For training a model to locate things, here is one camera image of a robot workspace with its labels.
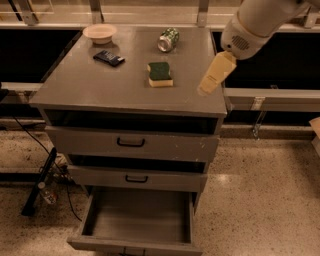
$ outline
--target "soda can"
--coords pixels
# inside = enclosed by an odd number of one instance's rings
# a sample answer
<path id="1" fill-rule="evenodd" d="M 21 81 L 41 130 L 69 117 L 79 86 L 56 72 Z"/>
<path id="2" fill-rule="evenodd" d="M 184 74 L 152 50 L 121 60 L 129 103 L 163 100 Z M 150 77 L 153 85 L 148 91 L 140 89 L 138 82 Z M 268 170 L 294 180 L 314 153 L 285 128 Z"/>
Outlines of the soda can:
<path id="1" fill-rule="evenodd" d="M 167 28 L 158 40 L 158 48 L 162 52 L 170 52 L 179 41 L 179 31 L 176 28 Z"/>

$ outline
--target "green sponge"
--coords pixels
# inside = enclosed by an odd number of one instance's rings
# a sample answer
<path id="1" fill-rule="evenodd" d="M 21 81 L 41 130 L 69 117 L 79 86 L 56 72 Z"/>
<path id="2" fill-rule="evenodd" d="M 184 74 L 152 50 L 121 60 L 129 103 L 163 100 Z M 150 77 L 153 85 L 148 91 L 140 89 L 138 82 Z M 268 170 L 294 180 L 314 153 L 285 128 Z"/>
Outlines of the green sponge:
<path id="1" fill-rule="evenodd" d="M 167 62 L 151 62 L 148 64 L 149 84 L 152 87 L 173 86 L 170 66 Z"/>

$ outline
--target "gray cabinet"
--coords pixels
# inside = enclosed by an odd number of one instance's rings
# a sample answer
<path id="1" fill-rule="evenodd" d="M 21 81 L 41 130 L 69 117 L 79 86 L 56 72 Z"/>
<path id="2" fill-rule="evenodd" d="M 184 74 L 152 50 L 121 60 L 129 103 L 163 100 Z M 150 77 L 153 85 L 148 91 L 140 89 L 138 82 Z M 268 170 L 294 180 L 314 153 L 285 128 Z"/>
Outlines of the gray cabinet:
<path id="1" fill-rule="evenodd" d="M 136 256 L 196 256 L 192 218 L 226 116 L 221 88 L 196 88 L 214 51 L 210 31 L 179 28 L 170 53 L 156 47 L 164 28 L 119 26 L 110 45 L 82 37 L 31 104 L 69 163 L 77 184 L 93 187 L 75 249 Z M 118 68 L 95 63 L 107 49 Z M 167 61 L 174 86 L 146 84 L 147 63 Z"/>

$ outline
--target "black metal stand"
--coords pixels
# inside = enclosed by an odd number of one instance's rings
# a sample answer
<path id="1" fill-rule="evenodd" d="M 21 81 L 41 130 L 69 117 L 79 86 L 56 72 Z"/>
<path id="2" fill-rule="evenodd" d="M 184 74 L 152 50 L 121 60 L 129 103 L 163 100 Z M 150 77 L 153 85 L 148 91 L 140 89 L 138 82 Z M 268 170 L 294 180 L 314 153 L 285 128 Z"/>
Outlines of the black metal stand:
<path id="1" fill-rule="evenodd" d="M 38 184 L 42 181 L 45 180 L 48 171 L 50 170 L 52 164 L 54 163 L 55 159 L 57 157 L 57 150 L 56 148 L 53 148 L 47 158 L 46 163 L 44 164 L 44 166 L 42 167 L 42 171 L 40 173 L 40 177 L 38 179 L 38 181 L 36 181 L 36 183 L 34 184 L 32 191 L 29 195 L 28 201 L 25 204 L 21 214 L 23 216 L 32 216 L 35 212 L 35 209 L 33 207 L 33 204 L 39 194 L 39 188 L 38 188 Z"/>

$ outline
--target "speckled floor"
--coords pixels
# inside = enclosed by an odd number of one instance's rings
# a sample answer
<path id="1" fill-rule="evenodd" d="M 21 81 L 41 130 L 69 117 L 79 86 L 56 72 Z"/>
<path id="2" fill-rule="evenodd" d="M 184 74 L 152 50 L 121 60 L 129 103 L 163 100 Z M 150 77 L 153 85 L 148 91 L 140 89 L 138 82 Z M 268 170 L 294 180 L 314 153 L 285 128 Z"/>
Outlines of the speckled floor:
<path id="1" fill-rule="evenodd" d="M 249 129 L 226 130 L 194 217 L 194 244 L 203 256 L 320 255 L 320 158 L 310 134 L 262 131 L 254 140 Z M 43 132 L 33 134 L 51 147 Z M 46 159 L 24 132 L 1 131 L 0 144 L 2 172 L 36 172 Z M 0 182 L 0 255 L 102 255 L 66 242 L 80 222 L 63 184 L 55 186 L 56 205 L 38 198 L 35 215 L 21 216 L 31 188 Z M 81 216 L 86 195 L 70 186 L 70 197 Z"/>

